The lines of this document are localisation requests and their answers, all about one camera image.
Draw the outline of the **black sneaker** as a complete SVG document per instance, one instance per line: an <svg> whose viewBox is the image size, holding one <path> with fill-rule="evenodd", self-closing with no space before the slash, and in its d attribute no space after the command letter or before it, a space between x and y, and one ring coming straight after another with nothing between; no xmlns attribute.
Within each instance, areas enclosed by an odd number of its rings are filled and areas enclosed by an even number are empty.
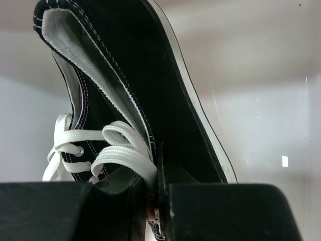
<svg viewBox="0 0 321 241"><path fill-rule="evenodd" d="M155 1L39 1L33 21L72 106L56 120L43 181L69 174L127 188L141 180L156 240L167 239L159 214L165 160L176 182L237 181Z"/></svg>

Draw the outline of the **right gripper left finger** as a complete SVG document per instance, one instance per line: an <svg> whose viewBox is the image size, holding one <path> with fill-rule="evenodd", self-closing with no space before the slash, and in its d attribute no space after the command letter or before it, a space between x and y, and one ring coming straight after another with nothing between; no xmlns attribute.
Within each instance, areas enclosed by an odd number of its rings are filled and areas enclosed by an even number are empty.
<svg viewBox="0 0 321 241"><path fill-rule="evenodd" d="M144 240L138 186L1 184L1 240Z"/></svg>

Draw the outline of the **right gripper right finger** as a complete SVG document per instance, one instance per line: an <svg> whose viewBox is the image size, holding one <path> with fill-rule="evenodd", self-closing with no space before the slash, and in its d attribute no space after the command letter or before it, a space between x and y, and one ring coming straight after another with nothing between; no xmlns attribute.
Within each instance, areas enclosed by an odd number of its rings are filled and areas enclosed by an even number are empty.
<svg viewBox="0 0 321 241"><path fill-rule="evenodd" d="M157 155L165 240L301 240L289 203L277 187L200 183L164 143Z"/></svg>

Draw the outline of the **dark pink drawer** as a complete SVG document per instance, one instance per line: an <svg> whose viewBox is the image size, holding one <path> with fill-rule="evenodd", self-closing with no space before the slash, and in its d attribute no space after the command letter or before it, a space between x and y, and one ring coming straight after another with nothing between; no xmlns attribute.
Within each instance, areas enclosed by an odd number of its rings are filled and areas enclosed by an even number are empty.
<svg viewBox="0 0 321 241"><path fill-rule="evenodd" d="M1 1L1 180L39 180L70 110L35 1ZM320 1L158 1L242 182L320 185Z"/></svg>

